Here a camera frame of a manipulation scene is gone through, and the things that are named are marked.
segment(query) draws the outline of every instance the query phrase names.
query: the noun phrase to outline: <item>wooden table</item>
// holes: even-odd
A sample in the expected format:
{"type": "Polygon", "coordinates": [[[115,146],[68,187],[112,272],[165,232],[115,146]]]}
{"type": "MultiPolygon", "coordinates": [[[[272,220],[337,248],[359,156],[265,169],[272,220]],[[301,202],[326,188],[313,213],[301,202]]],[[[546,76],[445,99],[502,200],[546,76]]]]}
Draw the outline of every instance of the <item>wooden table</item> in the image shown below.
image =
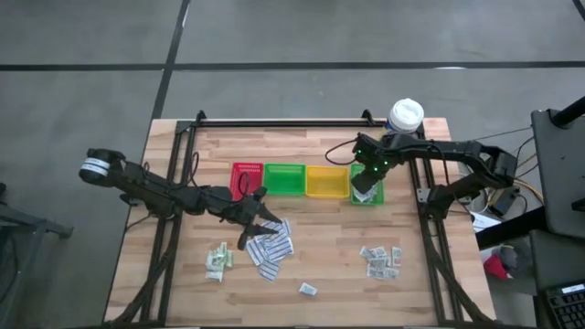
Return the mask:
{"type": "MultiPolygon", "coordinates": [[[[158,175],[166,174],[175,126],[175,120],[156,120],[151,127],[144,160],[158,175]]],[[[445,119],[425,119],[424,126],[427,138],[450,139],[445,119]]],[[[233,162],[329,165],[324,152],[355,138],[358,131],[380,135],[380,128],[198,128],[195,149],[201,161],[196,181],[228,186],[233,162]]],[[[351,159],[351,147],[337,150],[332,158],[351,159]]],[[[433,161],[432,166],[437,183],[444,182],[442,163],[433,161]]],[[[456,180],[457,165],[449,163],[449,170],[456,180]]],[[[185,215],[166,324],[436,324],[409,168],[392,169],[384,185],[386,202],[380,207],[355,206],[349,199],[267,196],[268,209],[290,220],[295,251],[282,261],[275,282],[261,278],[248,253],[237,250],[240,226],[219,224],[207,214],[185,215]],[[235,266],[219,283],[205,278],[205,262],[207,253],[221,241],[235,250],[235,266]],[[402,248],[397,280],[366,276],[367,263],[358,252],[362,246],[379,245],[402,248]],[[318,289],[316,296],[298,293],[304,281],[318,289]]],[[[145,214],[144,208],[133,209],[129,223],[145,214]]],[[[149,219],[125,235],[106,320],[120,314],[144,283],[155,226],[155,220],[149,219]]],[[[445,226],[457,280],[480,309],[495,318],[469,217],[453,214],[445,226]]],[[[444,283],[441,290],[448,308],[444,283]]],[[[154,297],[151,313],[156,315],[156,310],[154,297]]]]}

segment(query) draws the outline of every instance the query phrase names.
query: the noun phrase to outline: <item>gray floor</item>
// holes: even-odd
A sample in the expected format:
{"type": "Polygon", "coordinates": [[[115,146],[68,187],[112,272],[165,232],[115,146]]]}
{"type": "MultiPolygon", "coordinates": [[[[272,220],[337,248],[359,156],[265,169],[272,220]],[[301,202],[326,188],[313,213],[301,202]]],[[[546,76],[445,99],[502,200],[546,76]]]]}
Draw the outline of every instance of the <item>gray floor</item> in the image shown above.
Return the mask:
{"type": "MultiPolygon", "coordinates": [[[[162,63],[179,6],[0,0],[0,64],[162,63]]],[[[584,30],[570,1],[193,0],[177,62],[574,60],[585,58],[584,30]]],[[[77,172],[88,147],[140,158],[161,76],[0,72],[7,201],[75,226],[69,241],[46,241],[21,326],[101,320],[128,209],[116,191],[85,185],[77,172]]],[[[175,72],[163,117],[384,116],[411,97],[465,140],[528,126],[531,111],[583,96],[584,80],[585,69],[175,72]]],[[[489,142],[513,150],[529,136],[489,142]]],[[[526,180],[539,186],[536,171],[526,180]]],[[[523,289],[490,283],[500,319],[534,324],[523,289]]]]}

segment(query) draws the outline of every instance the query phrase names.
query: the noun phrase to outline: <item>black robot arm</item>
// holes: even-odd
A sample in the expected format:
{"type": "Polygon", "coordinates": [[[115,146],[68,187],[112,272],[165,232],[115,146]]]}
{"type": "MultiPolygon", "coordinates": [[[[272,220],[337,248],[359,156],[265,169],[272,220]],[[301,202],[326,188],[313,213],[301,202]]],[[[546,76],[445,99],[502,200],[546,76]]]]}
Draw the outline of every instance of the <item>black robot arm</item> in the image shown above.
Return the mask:
{"type": "Polygon", "coordinates": [[[447,186],[435,186],[429,191],[424,209],[429,218],[446,218],[449,207],[456,199],[479,196],[480,191],[487,187],[511,186],[516,174],[517,161],[513,155],[476,141],[426,141],[401,133],[385,135],[378,141],[359,133],[352,152],[356,160],[365,166],[364,171],[351,181],[360,193],[366,193],[383,179],[389,169],[409,160],[435,159],[469,165],[473,170],[470,175],[447,186]]]}
{"type": "Polygon", "coordinates": [[[169,182],[159,175],[148,172],[139,164],[128,162],[117,151],[90,149],[80,169],[81,179],[89,184],[116,187],[124,192],[121,199],[142,200],[153,216],[171,218],[185,211],[190,215],[210,215],[226,219],[229,223],[239,224],[244,231],[239,237],[238,249],[244,249],[248,237],[261,234],[274,234],[277,231],[254,224],[256,215],[269,221],[281,223],[261,203],[266,188],[259,187],[252,195],[232,201],[226,186],[192,186],[169,182]]]}

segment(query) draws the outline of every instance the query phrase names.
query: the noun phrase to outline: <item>green basket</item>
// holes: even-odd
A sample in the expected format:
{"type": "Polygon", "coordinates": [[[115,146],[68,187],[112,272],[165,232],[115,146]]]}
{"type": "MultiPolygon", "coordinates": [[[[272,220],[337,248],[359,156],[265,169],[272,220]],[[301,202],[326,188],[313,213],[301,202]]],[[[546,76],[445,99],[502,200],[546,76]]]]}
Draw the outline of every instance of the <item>green basket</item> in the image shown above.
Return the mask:
{"type": "Polygon", "coordinates": [[[263,186],[272,196],[303,196],[304,164],[264,164],[263,186]]]}
{"type": "MultiPolygon", "coordinates": [[[[355,175],[361,173],[364,170],[364,166],[361,164],[352,164],[350,169],[350,176],[354,178],[355,175]]],[[[379,206],[384,204],[384,183],[379,181],[376,187],[376,195],[370,201],[360,202],[357,197],[354,196],[354,188],[351,187],[351,203],[354,205],[361,206],[379,206]]]]}

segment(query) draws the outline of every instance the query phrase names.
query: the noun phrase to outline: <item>white cup lid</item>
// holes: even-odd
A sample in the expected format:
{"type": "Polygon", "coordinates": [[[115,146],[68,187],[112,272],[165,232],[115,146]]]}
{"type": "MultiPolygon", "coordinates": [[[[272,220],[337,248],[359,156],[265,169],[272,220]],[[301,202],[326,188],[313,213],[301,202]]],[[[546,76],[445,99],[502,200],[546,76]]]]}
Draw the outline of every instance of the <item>white cup lid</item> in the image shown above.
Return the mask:
{"type": "Polygon", "coordinates": [[[392,125],[403,131],[414,131],[422,123],[424,110],[416,101],[409,98],[397,101],[390,112],[392,125]]]}

